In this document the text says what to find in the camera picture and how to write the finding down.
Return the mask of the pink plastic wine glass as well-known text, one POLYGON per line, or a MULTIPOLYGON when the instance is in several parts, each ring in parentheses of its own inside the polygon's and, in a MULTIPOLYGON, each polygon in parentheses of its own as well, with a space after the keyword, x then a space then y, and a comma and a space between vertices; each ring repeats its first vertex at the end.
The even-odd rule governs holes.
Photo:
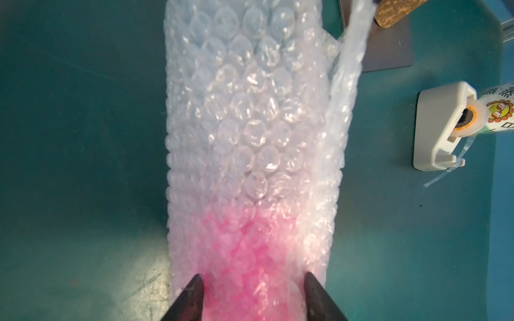
POLYGON ((271 209, 208 213, 198 244, 203 320, 306 320, 296 217, 271 209))

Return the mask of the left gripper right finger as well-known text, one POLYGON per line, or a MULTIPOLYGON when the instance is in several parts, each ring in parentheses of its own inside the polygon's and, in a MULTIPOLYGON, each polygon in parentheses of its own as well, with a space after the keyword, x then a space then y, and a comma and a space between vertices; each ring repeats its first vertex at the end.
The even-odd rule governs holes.
POLYGON ((305 274, 304 291, 308 321, 348 321, 311 272, 305 274))

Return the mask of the clear bubble wrap sheet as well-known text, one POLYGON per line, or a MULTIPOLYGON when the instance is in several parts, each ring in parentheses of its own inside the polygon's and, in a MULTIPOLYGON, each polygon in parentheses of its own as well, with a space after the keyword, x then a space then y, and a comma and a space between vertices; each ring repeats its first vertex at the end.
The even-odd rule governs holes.
POLYGON ((320 1, 168 1, 166 198, 170 294, 196 275, 201 220, 228 208, 297 218, 321 283, 352 110, 376 12, 353 1, 335 39, 320 1))

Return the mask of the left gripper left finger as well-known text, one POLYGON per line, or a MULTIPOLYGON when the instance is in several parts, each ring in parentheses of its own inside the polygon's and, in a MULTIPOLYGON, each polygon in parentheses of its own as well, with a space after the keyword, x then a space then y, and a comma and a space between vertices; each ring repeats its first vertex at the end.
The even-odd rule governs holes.
POLYGON ((203 280, 200 274, 196 274, 172 303, 161 321, 201 321, 203 299, 203 280))

